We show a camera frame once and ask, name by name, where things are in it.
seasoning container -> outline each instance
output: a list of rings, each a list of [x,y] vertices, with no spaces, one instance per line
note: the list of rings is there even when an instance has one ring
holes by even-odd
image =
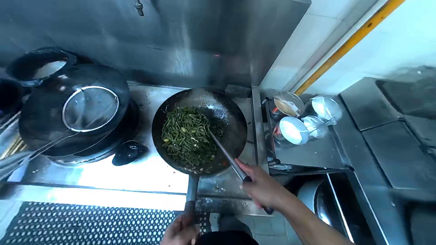
[[[306,144],[310,134],[301,120],[286,116],[275,126],[272,135],[279,145],[291,146]]]
[[[304,112],[304,103],[291,92],[280,92],[269,103],[269,111],[277,121],[285,116],[299,117]]]
[[[309,131],[310,138],[322,138],[328,134],[328,127],[325,122],[316,116],[306,116],[301,119],[307,130]]]
[[[332,98],[315,96],[305,104],[303,116],[316,116],[324,121],[325,125],[336,125],[342,118],[342,109]]]

rubber floor mat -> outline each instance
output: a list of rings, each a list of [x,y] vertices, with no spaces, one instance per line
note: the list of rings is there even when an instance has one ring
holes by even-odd
[[[0,244],[159,244],[181,211],[24,202]],[[197,213],[201,232],[209,213]]]

hand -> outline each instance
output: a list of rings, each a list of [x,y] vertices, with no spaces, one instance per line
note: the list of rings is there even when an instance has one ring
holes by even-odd
[[[165,235],[160,242],[160,245],[188,245],[195,244],[197,235],[200,232],[198,227],[187,227],[182,230],[182,218],[183,214],[179,215],[173,223],[171,223],[166,231]]]
[[[235,159],[236,163],[251,177],[253,182],[243,182],[241,188],[258,204],[280,211],[286,206],[288,197],[296,198],[285,187],[275,181],[261,167],[251,167]]]

white liquid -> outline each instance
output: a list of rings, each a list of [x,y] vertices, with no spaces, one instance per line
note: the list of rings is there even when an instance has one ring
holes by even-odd
[[[36,71],[35,75],[33,75],[33,79],[48,77],[51,74],[59,71],[66,63],[66,61],[54,61],[47,63]]]

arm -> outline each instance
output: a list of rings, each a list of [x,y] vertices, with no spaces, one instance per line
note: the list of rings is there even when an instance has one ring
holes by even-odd
[[[250,167],[238,159],[236,162],[253,180],[251,183],[244,182],[241,188],[256,203],[282,213],[304,245],[353,245],[260,167]]]

